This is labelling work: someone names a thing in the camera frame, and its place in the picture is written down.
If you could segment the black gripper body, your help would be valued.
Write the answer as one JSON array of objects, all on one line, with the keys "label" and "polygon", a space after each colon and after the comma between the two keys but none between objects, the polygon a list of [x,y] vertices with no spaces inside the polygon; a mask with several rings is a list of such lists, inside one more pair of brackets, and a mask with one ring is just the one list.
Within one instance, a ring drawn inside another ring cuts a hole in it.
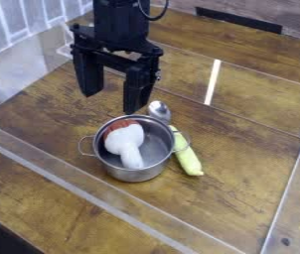
[{"label": "black gripper body", "polygon": [[158,77],[160,58],[164,51],[146,39],[110,43],[95,37],[94,27],[74,24],[71,32],[75,41],[71,45],[75,69],[86,74],[91,64],[107,66],[121,72],[128,72],[132,67],[141,66],[141,70]]}]

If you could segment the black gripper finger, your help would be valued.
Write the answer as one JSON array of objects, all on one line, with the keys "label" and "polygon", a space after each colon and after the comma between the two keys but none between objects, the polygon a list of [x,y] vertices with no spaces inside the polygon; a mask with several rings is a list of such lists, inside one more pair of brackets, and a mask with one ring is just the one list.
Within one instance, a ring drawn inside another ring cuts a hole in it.
[{"label": "black gripper finger", "polygon": [[133,66],[126,72],[124,82],[124,112],[133,114],[149,102],[156,79],[148,68]]},{"label": "black gripper finger", "polygon": [[83,53],[74,54],[74,65],[81,92],[90,97],[103,90],[103,65],[95,56]]}]

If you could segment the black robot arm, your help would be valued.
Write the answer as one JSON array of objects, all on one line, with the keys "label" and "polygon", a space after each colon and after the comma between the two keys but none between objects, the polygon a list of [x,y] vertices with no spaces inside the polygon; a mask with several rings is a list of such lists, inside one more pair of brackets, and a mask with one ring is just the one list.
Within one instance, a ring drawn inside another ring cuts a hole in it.
[{"label": "black robot arm", "polygon": [[148,41],[150,0],[93,0],[94,26],[74,23],[71,54],[82,94],[90,97],[103,90],[103,68],[125,73],[124,112],[133,114],[146,104],[161,78],[164,50]]}]

